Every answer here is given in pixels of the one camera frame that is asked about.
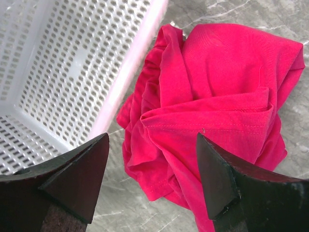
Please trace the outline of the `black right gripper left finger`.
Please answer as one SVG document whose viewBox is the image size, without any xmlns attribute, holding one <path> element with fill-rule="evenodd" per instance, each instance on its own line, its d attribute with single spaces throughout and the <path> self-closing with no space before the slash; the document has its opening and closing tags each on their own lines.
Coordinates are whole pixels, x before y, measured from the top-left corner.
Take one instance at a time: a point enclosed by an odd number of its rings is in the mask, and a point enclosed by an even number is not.
<svg viewBox="0 0 309 232">
<path fill-rule="evenodd" d="M 41 164 L 0 177 L 3 232 L 84 232 L 109 154 L 104 133 Z"/>
</svg>

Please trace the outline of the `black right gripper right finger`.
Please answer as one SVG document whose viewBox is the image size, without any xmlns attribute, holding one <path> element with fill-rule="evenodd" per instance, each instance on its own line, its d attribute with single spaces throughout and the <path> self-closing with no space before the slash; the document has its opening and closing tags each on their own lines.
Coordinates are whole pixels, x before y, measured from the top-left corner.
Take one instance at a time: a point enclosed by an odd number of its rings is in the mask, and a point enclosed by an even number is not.
<svg viewBox="0 0 309 232">
<path fill-rule="evenodd" d="M 309 182 L 255 166 L 197 135 L 208 218 L 217 232 L 306 232 Z"/>
</svg>

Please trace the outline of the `crimson red t-shirt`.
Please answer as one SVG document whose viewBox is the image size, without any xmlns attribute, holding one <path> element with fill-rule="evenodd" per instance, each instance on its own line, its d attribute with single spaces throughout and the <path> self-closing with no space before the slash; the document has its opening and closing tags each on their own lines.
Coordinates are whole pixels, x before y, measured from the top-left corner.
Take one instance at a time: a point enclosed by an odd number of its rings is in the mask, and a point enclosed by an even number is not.
<svg viewBox="0 0 309 232">
<path fill-rule="evenodd" d="M 125 172 L 150 201 L 208 219 L 197 165 L 197 134 L 273 171 L 286 157 L 279 109 L 303 69 L 303 44 L 238 24 L 199 24 L 184 39 L 164 25 L 134 92 L 117 116 Z"/>
</svg>

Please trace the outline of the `white perforated plastic basket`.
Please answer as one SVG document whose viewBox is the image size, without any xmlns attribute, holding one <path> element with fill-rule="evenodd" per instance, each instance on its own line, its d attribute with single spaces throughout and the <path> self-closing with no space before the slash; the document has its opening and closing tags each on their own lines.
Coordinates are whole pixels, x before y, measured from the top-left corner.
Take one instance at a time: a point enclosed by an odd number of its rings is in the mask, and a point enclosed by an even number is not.
<svg viewBox="0 0 309 232">
<path fill-rule="evenodd" d="M 0 3 L 0 173 L 108 130 L 166 0 Z"/>
</svg>

